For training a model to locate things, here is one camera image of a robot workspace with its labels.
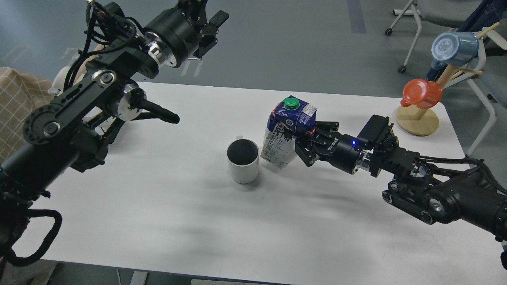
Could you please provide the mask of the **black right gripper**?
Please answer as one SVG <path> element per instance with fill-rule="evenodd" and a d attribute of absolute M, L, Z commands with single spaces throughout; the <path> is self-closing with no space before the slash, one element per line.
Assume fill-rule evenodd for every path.
<path fill-rule="evenodd" d="M 355 174 L 362 153 L 358 140 L 350 135 L 331 135 L 337 132 L 339 122 L 308 121 L 298 123 L 295 134 L 295 152 L 303 163 L 311 167 L 316 161 Z"/>

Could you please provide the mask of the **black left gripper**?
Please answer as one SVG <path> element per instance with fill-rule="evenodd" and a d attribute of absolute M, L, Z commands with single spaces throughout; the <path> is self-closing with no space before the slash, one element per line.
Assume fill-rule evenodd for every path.
<path fill-rule="evenodd" d="M 209 21 L 206 0 L 180 0 L 175 7 L 162 11 L 143 29 L 147 53 L 158 67 L 168 63 L 179 67 L 189 57 L 201 59 L 217 44 L 215 35 L 229 18 L 218 11 Z"/>

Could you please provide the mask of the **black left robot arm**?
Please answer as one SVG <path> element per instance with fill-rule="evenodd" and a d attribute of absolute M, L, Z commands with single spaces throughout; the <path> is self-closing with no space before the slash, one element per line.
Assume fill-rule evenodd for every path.
<path fill-rule="evenodd" d="M 87 2 L 84 50 L 71 65 L 63 88 L 32 111 L 22 125 L 26 144 L 1 164 L 1 258 L 22 267 L 40 260 L 62 225 L 58 211 L 32 209 L 67 168 L 80 173 L 105 163 L 127 121 L 160 119 L 177 124 L 174 112 L 150 102 L 132 80 L 154 79 L 168 64 L 201 59 L 217 44 L 229 18 L 206 16 L 206 0 L 180 0 L 145 27 L 115 2 Z"/>

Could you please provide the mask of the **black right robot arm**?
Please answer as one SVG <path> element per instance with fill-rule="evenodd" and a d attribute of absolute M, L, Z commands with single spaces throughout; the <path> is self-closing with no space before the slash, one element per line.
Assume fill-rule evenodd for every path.
<path fill-rule="evenodd" d="M 338 122 L 317 121 L 313 135 L 295 139 L 295 152 L 308 167 L 325 161 L 351 175 L 387 171 L 393 179 L 382 192 L 386 203 L 428 225 L 464 220 L 506 241 L 506 189 L 484 161 L 409 151 L 388 117 L 372 115 L 357 137 L 340 133 Z"/>

